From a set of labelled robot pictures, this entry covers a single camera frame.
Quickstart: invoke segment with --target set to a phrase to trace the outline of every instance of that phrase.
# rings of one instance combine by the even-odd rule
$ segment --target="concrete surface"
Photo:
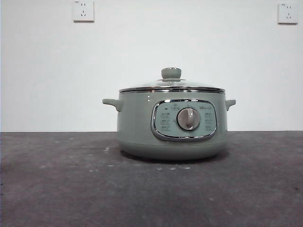
[[[303,131],[229,132],[187,162],[120,151],[116,133],[2,133],[4,227],[303,226]]]

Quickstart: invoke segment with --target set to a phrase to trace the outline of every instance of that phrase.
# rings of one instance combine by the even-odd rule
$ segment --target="lid knob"
[[[180,79],[181,69],[178,68],[165,68],[161,71],[163,79]]]

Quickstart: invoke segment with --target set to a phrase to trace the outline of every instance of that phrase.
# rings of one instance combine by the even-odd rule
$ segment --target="wall outlet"
[[[72,17],[74,22],[93,22],[94,13],[93,0],[74,0],[72,3]]]
[[[299,3],[278,3],[278,23],[297,24],[299,20]]]

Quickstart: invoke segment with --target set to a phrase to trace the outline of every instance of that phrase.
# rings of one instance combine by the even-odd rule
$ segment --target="pot handle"
[[[119,100],[119,99],[112,99],[112,98],[104,98],[103,100],[102,100],[102,103],[103,104],[106,104],[106,105],[113,105],[115,108],[116,108],[116,110],[118,111],[118,112],[121,112],[122,111],[122,101],[121,100]]]
[[[236,100],[234,100],[234,99],[233,100],[226,100],[225,104],[226,104],[226,110],[228,111],[229,107],[236,104]]]

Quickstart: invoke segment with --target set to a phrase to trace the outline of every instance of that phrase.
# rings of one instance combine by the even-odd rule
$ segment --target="stainless steel rim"
[[[225,93],[222,88],[215,87],[137,87],[119,90],[120,93],[142,93],[142,92],[203,92],[203,93]]]

